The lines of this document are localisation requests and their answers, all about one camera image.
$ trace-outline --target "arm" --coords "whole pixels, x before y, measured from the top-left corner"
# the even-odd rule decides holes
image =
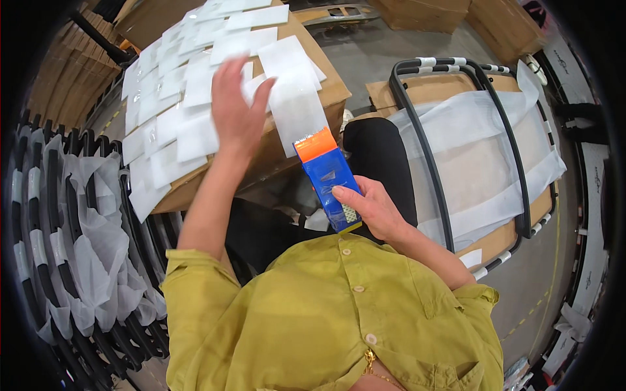
[[[219,152],[205,175],[185,217],[178,249],[196,249],[232,271],[224,243],[235,191],[259,147],[265,107],[275,79],[261,84],[251,107],[241,93],[241,69],[248,57],[224,63],[213,76],[212,113],[220,140]]]
[[[372,235],[434,271],[450,290],[476,283],[456,255],[404,221],[382,183],[358,175],[354,179],[363,195],[341,186],[333,187],[332,194],[339,202],[359,212]]]

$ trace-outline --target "black pants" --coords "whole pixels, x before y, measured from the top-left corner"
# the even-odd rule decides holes
[[[608,145],[607,126],[599,105],[593,103],[559,104],[554,107],[554,113],[563,118],[585,118],[593,121],[593,125],[587,128],[578,126],[568,128],[565,137],[569,140],[577,143]]]
[[[402,217],[417,226],[411,172],[398,128],[384,118],[350,122],[344,131],[344,149],[352,154],[348,159],[352,173],[380,181]],[[280,211],[235,198],[226,234],[226,248],[233,267],[235,263],[245,262],[259,273],[264,272],[296,243],[334,233],[307,230],[292,222],[291,217]],[[382,243],[365,224],[352,232]]]

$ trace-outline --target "fingernail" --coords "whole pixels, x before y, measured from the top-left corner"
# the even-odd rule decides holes
[[[334,195],[335,197],[341,197],[342,195],[344,195],[344,188],[341,186],[333,186],[332,195]]]

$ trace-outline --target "shoe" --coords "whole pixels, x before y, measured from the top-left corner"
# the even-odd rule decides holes
[[[350,110],[344,109],[344,121],[341,123],[341,128],[339,128],[340,133],[344,132],[346,125],[348,124],[348,122],[350,122],[351,119],[354,119],[354,116],[352,115]]]

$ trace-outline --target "warehouse floor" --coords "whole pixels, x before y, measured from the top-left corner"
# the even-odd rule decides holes
[[[352,33],[333,30],[313,31],[312,35],[352,93],[346,108],[355,116],[369,111],[365,84],[387,80],[392,66],[400,60],[462,56],[479,63],[498,64],[493,52],[465,22],[452,35],[392,31],[382,20]],[[96,133],[106,129],[105,134],[111,139],[120,140],[125,110],[118,99],[114,102],[103,108],[92,128]],[[520,357],[527,356],[531,362],[538,359],[552,335],[552,323],[570,280],[578,203],[572,152],[568,143],[563,142],[560,149],[569,170],[558,181],[559,202],[552,220],[532,240],[525,240],[510,260],[480,280],[500,292],[492,319],[501,338],[505,370]],[[133,379],[138,385],[145,385],[142,389],[149,389],[155,386],[156,378],[163,379],[163,374],[156,373],[163,368],[159,363],[149,363],[146,369],[153,372],[152,376],[140,374]]]

